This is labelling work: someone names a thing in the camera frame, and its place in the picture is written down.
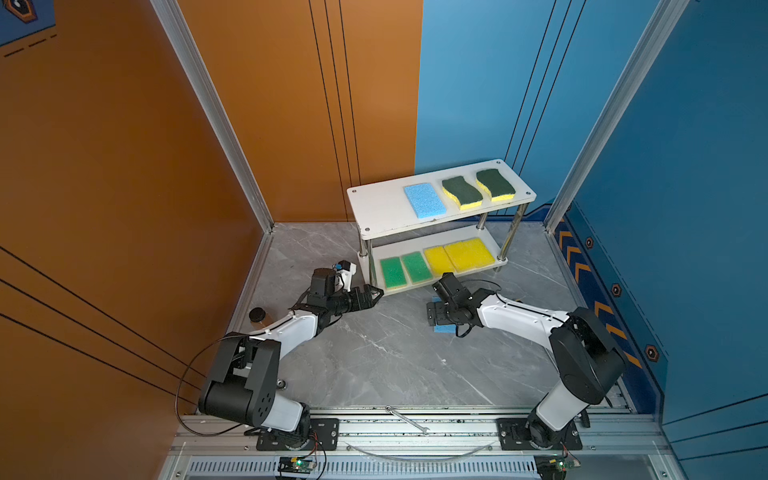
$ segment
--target sponge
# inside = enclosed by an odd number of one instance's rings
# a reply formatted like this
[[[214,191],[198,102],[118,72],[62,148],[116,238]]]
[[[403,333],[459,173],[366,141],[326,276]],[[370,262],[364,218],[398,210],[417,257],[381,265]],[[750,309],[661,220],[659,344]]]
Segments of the sponge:
[[[385,258],[381,261],[382,274],[384,275],[384,285],[387,288],[399,288],[405,286],[406,273],[402,271],[400,257]]]
[[[417,284],[432,279],[432,272],[427,268],[421,252],[409,253],[401,258],[406,270],[408,270],[408,276],[411,277],[411,283]]]
[[[498,169],[480,170],[476,175],[478,185],[491,197],[491,202],[511,200],[515,188],[499,173]]]
[[[404,189],[418,218],[436,217],[445,213],[445,205],[430,184],[409,185]]]
[[[451,263],[448,254],[443,247],[432,247],[424,250],[424,256],[427,257],[429,268],[436,276],[442,276],[443,273],[455,273],[456,267]]]
[[[493,255],[479,238],[446,245],[445,252],[459,272],[482,268],[495,262]]]
[[[458,204],[459,210],[468,210],[482,205],[482,194],[468,184],[464,177],[443,180],[442,191]]]

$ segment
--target blue sponge under gripper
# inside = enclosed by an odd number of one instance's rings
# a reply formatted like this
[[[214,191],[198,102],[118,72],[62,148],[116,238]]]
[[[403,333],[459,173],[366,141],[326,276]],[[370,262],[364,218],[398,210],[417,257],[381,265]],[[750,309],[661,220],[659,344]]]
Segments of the blue sponge under gripper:
[[[440,201],[432,185],[409,185],[405,191],[418,218],[436,217],[446,212],[445,205]]]

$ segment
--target blue wall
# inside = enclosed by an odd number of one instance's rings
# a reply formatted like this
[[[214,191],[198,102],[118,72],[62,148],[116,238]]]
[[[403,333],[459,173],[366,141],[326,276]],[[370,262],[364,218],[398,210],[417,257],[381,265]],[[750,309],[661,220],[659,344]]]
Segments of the blue wall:
[[[505,158],[550,201],[656,5],[425,0],[415,172]]]
[[[575,202],[667,357],[691,480],[768,460],[766,25],[765,2],[691,2]]]

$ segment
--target wrench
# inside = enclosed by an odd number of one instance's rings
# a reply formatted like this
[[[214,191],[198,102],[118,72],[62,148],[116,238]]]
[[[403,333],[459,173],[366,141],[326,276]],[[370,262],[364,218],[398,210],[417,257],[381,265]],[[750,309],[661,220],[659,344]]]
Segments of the wrench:
[[[394,416],[396,416],[397,418],[401,419],[403,422],[407,423],[408,425],[414,426],[417,429],[421,430],[424,435],[428,434],[429,429],[427,427],[422,427],[421,425],[419,425],[418,423],[416,423],[413,420],[409,419],[408,417],[406,417],[402,413],[398,412],[397,410],[395,410],[391,406],[387,405],[386,407],[384,407],[384,410],[387,413],[393,414]]]

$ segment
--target black mounting plate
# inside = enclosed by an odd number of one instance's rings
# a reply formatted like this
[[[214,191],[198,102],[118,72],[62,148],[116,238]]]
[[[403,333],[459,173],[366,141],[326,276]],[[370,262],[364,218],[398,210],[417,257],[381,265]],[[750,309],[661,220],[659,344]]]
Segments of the black mounting plate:
[[[502,450],[541,450],[531,445],[531,433],[525,426],[526,423],[527,419],[496,419],[496,430]],[[565,426],[564,438],[566,449],[577,451],[583,448],[573,420]],[[562,449],[561,445],[555,445],[548,450],[559,449]]]
[[[312,434],[317,434],[317,440],[323,447],[318,448],[317,452],[322,453],[336,450],[336,441],[339,439],[339,419],[310,419],[310,438]],[[314,438],[309,440],[304,447],[297,452],[309,453],[315,446]],[[281,442],[273,433],[267,432],[259,434],[259,442],[256,444],[256,450],[260,452],[285,452],[289,449],[285,443]]]

